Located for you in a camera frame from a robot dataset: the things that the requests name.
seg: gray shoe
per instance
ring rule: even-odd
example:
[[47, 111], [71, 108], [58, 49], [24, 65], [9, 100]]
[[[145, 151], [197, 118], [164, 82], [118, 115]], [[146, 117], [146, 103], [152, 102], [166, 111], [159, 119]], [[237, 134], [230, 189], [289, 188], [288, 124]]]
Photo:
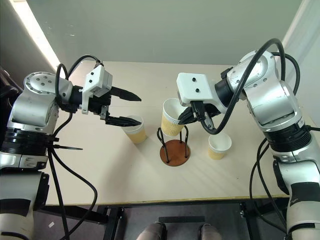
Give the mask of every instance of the gray shoe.
[[218, 230], [210, 224], [204, 224], [199, 229], [199, 240], [222, 240]]
[[167, 229], [162, 222], [155, 222], [147, 226], [136, 240], [166, 240]]

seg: black table frame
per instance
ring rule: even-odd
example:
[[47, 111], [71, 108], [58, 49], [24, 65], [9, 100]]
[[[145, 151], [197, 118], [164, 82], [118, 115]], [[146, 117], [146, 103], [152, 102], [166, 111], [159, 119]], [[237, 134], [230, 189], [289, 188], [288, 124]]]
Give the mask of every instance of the black table frame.
[[[276, 198], [275, 202], [283, 215], [286, 217], [287, 205], [289, 198]], [[99, 205], [97, 211], [91, 211], [86, 221], [97, 224], [105, 224], [103, 240], [114, 240], [119, 219], [123, 217], [125, 208], [146, 207], [146, 206], [168, 206], [168, 205], [198, 205], [198, 204], [239, 204], [240, 215], [245, 218], [250, 240], [260, 240], [260, 233], [257, 224], [257, 214], [253, 209], [253, 203], [250, 199], [228, 199], [228, 200], [196, 200], [196, 201], [169, 201], [169, 202], [155, 202], [155, 203], [133, 203], [121, 205]], [[259, 211], [262, 215], [274, 211], [271, 203], [259, 206]], [[55, 205], [44, 206], [38, 210], [42, 213], [60, 216], [60, 207]], [[87, 209], [80, 206], [65, 206], [67, 218], [79, 220], [87, 211]]]

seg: cup stand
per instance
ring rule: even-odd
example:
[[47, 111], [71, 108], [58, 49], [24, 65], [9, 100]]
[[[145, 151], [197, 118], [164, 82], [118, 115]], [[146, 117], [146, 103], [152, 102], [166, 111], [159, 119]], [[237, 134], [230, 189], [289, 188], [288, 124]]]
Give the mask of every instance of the cup stand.
[[182, 132], [180, 131], [180, 140], [174, 139], [165, 142], [161, 127], [158, 128], [156, 133], [158, 139], [162, 143], [160, 149], [160, 158], [162, 162], [171, 167], [177, 167], [184, 164], [190, 157], [191, 151], [187, 145], [189, 130], [187, 126], [185, 128], [185, 139], [182, 141]]

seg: table surface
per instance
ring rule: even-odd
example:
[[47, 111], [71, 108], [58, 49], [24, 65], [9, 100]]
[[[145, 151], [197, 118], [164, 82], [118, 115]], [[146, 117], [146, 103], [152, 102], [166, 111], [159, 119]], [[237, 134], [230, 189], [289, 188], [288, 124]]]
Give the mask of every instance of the table surface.
[[[74, 114], [72, 121], [58, 134], [59, 144], [83, 150], [57, 149], [71, 169], [90, 181], [98, 191], [97, 204], [136, 204], [195, 200], [230, 200], [249, 198], [249, 178], [256, 161], [257, 148], [264, 135], [249, 114], [245, 101], [239, 101], [224, 131], [232, 139], [232, 147], [221, 160], [208, 156], [209, 134], [201, 124], [188, 125], [189, 160], [177, 167], [165, 165], [160, 159], [161, 143], [157, 129], [161, 126], [162, 105], [177, 97], [176, 79], [180, 72], [207, 74], [220, 80], [226, 65], [194, 65], [137, 62], [104, 62], [113, 75], [113, 86], [137, 94], [142, 102], [129, 102], [112, 97], [112, 116], [139, 115], [144, 119], [147, 139], [133, 144], [121, 127], [105, 125], [98, 115]], [[83, 86], [85, 75], [93, 62], [84, 61], [70, 78]], [[68, 117], [60, 111], [57, 127]], [[213, 120], [217, 126], [223, 115]], [[304, 114], [307, 124], [313, 125]], [[315, 133], [318, 142], [320, 134]], [[165, 141], [178, 139], [165, 136]], [[273, 196], [285, 196], [278, 188], [272, 168], [273, 157], [268, 150], [261, 160], [262, 174]], [[55, 164], [64, 204], [91, 204], [92, 190], [82, 181]], [[50, 174], [47, 205], [57, 205], [58, 199], [49, 163]], [[266, 197], [258, 173], [254, 174], [253, 195]]]

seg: paper cup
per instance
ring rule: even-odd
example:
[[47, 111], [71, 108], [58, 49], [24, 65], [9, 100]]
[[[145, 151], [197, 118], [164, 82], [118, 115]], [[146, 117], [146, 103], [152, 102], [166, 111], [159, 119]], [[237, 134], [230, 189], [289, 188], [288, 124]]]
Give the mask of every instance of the paper cup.
[[214, 160], [222, 159], [232, 145], [231, 138], [224, 132], [209, 136], [209, 157]]
[[161, 129], [167, 136], [177, 136], [185, 125], [178, 125], [178, 117], [186, 109], [178, 98], [169, 98], [163, 103]]
[[143, 118], [135, 115], [127, 116], [127, 118], [137, 120], [141, 122], [141, 124], [137, 126], [124, 126], [124, 127], [121, 127], [122, 130], [131, 139], [131, 141], [134, 144], [142, 143], [147, 138]]

